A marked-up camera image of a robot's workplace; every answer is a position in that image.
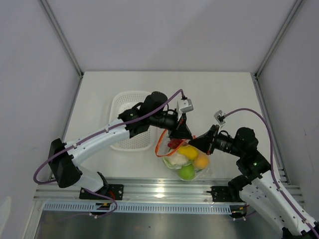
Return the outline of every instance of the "yellow lemon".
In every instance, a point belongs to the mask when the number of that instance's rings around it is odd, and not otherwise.
[[[198,156],[198,151],[191,145],[182,146],[178,149],[178,152],[186,156],[189,160],[194,160]]]
[[[201,153],[197,159],[193,161],[193,165],[198,169],[204,169],[209,164],[209,158],[206,154]]]

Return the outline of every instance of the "white table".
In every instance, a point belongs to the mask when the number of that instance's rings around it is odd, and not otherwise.
[[[250,73],[224,72],[86,72],[68,126],[66,141],[86,135],[108,123],[113,97],[123,91],[160,91],[170,97],[183,89],[194,111],[187,113],[187,125],[199,136],[216,124],[218,110],[227,113],[251,108],[261,113]],[[175,108],[176,100],[170,103]],[[262,121],[250,112],[227,118],[223,128],[231,135],[242,126],[252,128],[259,140],[258,150],[269,160],[270,145]],[[83,166],[105,177],[163,178],[177,176],[154,153],[155,145],[143,152],[120,152],[110,147],[96,153]],[[200,179],[231,179],[239,175],[235,156],[218,150],[210,156],[209,171]]]

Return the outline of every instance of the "perforated basket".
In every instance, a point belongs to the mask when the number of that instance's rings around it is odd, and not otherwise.
[[[138,102],[144,102],[147,91],[126,91],[116,95],[112,101],[110,121],[116,119],[120,113],[132,108]],[[149,149],[155,142],[156,128],[150,127],[148,131],[138,134],[133,138],[111,145],[118,151],[137,152]]]

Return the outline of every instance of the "green fruit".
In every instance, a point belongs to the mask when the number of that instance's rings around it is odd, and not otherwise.
[[[195,178],[195,169],[192,164],[183,166],[178,170],[178,175],[181,179],[189,181]]]

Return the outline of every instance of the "plastic bag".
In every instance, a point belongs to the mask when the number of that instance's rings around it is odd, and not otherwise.
[[[164,130],[155,148],[155,154],[162,158],[166,167],[181,180],[193,181],[201,173],[208,171],[209,157],[187,142],[188,140],[170,139],[167,130]]]

